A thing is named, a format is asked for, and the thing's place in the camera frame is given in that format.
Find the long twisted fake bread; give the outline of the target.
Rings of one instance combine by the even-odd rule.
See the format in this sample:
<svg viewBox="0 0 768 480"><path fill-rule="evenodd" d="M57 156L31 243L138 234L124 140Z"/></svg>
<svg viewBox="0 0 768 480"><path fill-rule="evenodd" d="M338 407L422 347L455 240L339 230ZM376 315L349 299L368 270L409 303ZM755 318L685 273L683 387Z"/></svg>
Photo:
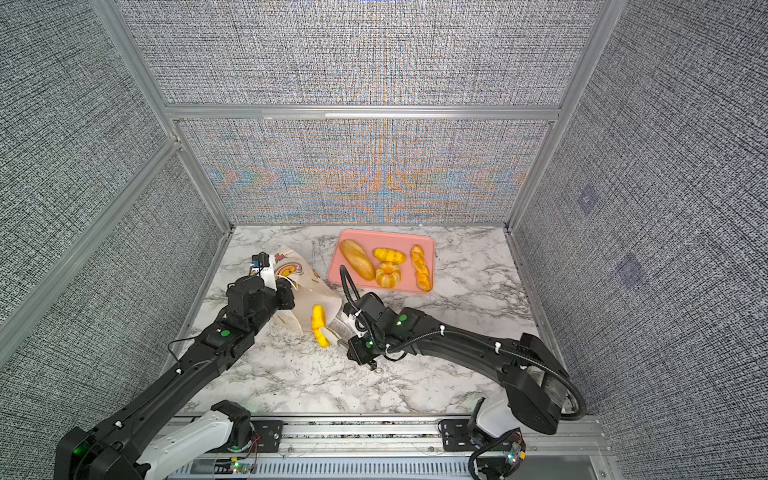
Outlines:
<svg viewBox="0 0 768 480"><path fill-rule="evenodd" d="M417 287L421 291L429 292L432 289L431 276L424 257L424 250L420 245L414 245L411 249L411 264Z"/></svg>

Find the yellow striped croissant fake bread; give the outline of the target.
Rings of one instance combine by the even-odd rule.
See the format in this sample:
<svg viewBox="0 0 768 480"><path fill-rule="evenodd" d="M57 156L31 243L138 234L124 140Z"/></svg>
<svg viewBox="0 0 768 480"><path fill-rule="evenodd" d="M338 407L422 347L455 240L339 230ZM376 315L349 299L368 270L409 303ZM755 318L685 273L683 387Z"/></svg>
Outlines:
<svg viewBox="0 0 768 480"><path fill-rule="evenodd" d="M322 348L327 348L330 345L330 341L323 333L325 326L326 315L324 307L321 304L315 304L312 308L311 314L311 330L314 334L315 340Z"/></svg>

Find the oval yellow fake bread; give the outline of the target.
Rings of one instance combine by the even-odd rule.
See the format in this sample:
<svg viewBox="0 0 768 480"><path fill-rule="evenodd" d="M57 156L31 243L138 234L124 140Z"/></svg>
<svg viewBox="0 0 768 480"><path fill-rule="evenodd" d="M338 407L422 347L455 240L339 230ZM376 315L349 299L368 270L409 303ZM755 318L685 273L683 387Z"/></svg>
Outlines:
<svg viewBox="0 0 768 480"><path fill-rule="evenodd" d="M380 262L395 265L403 264L407 260L407 256L403 252L390 248L376 248L373 250L373 255Z"/></svg>

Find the round pumpkin-shaped fake bread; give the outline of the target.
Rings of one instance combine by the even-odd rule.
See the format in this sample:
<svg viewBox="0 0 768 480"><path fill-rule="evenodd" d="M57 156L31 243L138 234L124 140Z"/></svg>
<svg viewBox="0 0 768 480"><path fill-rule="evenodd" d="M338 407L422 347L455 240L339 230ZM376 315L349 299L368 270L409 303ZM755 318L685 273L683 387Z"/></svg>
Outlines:
<svg viewBox="0 0 768 480"><path fill-rule="evenodd" d="M393 262L382 262L375 271L376 283L385 289L393 289L399 285L402 279L401 270L398 264Z"/></svg>

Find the white paper bag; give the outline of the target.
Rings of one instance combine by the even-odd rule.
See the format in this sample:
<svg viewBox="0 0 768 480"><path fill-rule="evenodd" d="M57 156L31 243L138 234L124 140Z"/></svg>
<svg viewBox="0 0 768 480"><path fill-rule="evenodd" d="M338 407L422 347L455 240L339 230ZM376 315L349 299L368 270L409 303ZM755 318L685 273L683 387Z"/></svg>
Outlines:
<svg viewBox="0 0 768 480"><path fill-rule="evenodd" d="M312 266L296 251L280 247L273 254L276 280L288 279L293 285L295 307L276 314L276 322L297 335L308 335L315 304L324 307L326 321L342 312L342 297L320 278Z"/></svg>

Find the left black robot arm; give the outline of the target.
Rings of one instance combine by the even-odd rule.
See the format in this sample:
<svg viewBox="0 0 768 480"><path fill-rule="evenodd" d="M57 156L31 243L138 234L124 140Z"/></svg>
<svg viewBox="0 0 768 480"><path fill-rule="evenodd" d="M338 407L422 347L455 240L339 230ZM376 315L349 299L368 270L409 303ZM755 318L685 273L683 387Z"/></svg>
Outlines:
<svg viewBox="0 0 768 480"><path fill-rule="evenodd" d="M74 427L59 440L56 479L148 479L153 466L141 456L162 427L254 345L276 312L295 306L286 278L270 287L257 275L244 276L226 295L227 305L175 366L90 430Z"/></svg>

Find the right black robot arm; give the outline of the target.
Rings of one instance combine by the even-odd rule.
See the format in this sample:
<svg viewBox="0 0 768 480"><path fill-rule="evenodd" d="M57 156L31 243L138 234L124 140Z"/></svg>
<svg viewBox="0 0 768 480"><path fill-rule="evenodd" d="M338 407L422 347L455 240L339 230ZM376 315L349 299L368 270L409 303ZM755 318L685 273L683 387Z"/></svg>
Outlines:
<svg viewBox="0 0 768 480"><path fill-rule="evenodd" d="M348 340L347 357L359 365L375 366L380 356L399 361L407 355L458 364L500 385L512 416L542 434L553 435L562 420L577 421L587 413L583 394L535 335L513 340L474 333L421 310L396 312L374 293L347 301L343 313L357 330Z"/></svg>

